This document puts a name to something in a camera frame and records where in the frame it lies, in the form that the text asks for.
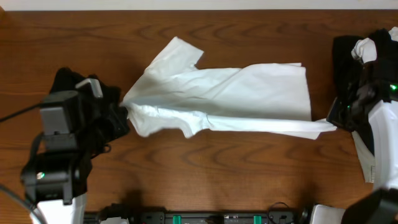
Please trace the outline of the white t-shirt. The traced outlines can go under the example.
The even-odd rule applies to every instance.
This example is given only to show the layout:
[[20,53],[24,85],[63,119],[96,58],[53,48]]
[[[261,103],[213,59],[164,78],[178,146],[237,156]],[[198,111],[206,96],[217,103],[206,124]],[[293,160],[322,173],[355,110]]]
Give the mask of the white t-shirt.
[[203,51],[173,38],[123,99],[138,135],[179,129],[186,138],[209,129],[316,139],[334,125],[312,120],[306,69],[300,63],[198,69]]

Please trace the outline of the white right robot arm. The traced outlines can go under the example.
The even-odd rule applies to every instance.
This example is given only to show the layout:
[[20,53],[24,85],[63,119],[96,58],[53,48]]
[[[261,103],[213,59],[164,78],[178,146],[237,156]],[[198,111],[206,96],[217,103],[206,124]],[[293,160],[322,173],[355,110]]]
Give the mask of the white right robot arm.
[[346,96],[335,98],[327,121],[348,131],[370,126],[374,190],[347,209],[316,205],[309,222],[397,223],[397,63],[364,64],[358,85],[349,85]]

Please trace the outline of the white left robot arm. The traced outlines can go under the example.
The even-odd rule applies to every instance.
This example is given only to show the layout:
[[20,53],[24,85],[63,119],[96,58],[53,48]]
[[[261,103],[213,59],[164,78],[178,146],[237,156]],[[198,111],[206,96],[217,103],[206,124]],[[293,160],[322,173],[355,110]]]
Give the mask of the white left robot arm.
[[127,109],[116,103],[42,103],[40,115],[44,130],[21,173],[25,194],[36,205],[54,200],[71,205],[87,192],[91,160],[129,132]]

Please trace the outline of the black garment pile right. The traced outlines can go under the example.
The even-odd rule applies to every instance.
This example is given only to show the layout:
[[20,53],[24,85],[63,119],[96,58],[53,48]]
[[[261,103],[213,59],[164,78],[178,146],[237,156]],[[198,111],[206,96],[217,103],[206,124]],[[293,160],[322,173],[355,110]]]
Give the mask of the black garment pile right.
[[355,44],[363,39],[365,37],[357,35],[342,35],[333,39],[333,79],[337,97],[344,103],[354,100],[364,70],[370,72],[370,80],[381,79],[397,83],[397,58],[362,63],[352,57],[351,51]]

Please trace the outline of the folded black garment left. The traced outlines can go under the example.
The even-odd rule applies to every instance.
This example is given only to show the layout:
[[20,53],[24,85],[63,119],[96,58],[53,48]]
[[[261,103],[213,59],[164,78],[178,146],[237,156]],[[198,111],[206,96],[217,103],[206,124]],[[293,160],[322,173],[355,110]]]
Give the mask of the folded black garment left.
[[121,89],[105,85],[96,75],[84,77],[67,67],[60,68],[50,93],[68,91],[78,93],[78,101],[72,103],[72,109],[78,110],[76,115],[85,124],[97,122],[105,125],[117,120],[124,121],[127,118],[127,109],[119,105]]

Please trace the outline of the white garment in pile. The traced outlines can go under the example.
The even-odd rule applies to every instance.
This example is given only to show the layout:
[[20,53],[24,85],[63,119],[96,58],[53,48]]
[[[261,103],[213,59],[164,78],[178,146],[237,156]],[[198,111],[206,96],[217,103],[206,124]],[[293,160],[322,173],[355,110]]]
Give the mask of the white garment in pile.
[[367,38],[358,40],[351,55],[362,63],[382,58],[397,58],[397,27],[391,30],[379,29]]

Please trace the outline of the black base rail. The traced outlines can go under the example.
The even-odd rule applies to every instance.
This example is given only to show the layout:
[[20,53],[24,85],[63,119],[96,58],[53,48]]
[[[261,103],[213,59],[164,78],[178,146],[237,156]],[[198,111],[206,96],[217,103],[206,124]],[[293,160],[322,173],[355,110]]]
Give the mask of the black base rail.
[[266,213],[169,213],[146,212],[122,218],[131,224],[309,224],[310,215],[291,211]]

